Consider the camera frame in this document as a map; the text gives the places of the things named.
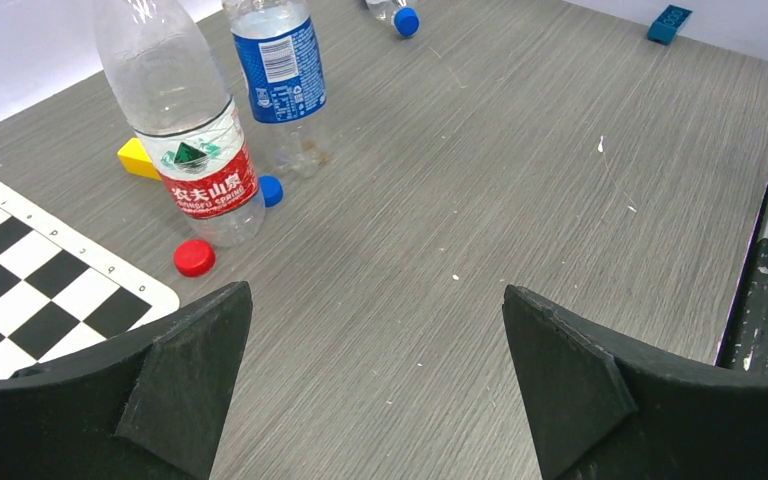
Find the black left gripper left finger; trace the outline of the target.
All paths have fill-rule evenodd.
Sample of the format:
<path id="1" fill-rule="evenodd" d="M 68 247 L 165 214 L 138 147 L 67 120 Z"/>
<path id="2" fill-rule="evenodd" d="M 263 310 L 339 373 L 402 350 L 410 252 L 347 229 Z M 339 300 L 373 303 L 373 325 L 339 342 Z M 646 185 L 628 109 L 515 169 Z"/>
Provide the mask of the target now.
<path id="1" fill-rule="evenodd" d="M 0 380 L 0 479 L 206 479 L 251 325 L 245 281 Z"/>

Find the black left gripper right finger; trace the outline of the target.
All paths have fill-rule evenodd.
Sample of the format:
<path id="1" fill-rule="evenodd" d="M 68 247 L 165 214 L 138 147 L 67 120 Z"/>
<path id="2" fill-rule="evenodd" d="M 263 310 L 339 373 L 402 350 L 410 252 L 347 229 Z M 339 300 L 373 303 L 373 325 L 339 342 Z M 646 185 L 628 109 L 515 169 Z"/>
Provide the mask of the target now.
<path id="1" fill-rule="evenodd" d="M 505 289 L 545 479 L 768 479 L 768 376 L 716 367 Z"/>

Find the red bottle cap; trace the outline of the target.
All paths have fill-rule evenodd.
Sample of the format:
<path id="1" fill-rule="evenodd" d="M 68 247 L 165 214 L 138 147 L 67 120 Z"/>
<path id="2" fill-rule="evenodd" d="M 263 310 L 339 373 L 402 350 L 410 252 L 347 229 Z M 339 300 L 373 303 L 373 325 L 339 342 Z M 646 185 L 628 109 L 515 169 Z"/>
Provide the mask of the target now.
<path id="1" fill-rule="evenodd" d="M 181 243 L 173 255 L 177 271 L 188 278 L 208 273 L 217 260 L 214 248 L 202 239 L 190 239 Z"/>

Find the clear bottle red label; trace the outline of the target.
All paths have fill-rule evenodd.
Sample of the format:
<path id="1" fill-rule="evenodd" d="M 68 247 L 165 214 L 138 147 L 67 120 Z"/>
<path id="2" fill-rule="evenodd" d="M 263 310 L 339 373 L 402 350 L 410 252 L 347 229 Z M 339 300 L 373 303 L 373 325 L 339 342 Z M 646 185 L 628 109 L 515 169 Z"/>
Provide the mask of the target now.
<path id="1" fill-rule="evenodd" d="M 253 238 L 265 200 L 217 59 L 177 1 L 95 1 L 96 49 L 178 210 L 215 246 Z"/>

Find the clear bottle blue label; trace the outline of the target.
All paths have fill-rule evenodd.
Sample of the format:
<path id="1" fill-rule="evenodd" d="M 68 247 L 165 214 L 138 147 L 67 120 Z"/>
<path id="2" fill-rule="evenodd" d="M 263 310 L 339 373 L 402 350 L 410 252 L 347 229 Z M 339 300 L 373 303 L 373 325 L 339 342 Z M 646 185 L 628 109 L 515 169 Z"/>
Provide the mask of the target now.
<path id="1" fill-rule="evenodd" d="M 331 157 L 320 111 L 327 94 L 306 1 L 222 3 L 247 82 L 253 119 L 269 136 L 275 169 L 311 177 Z"/>

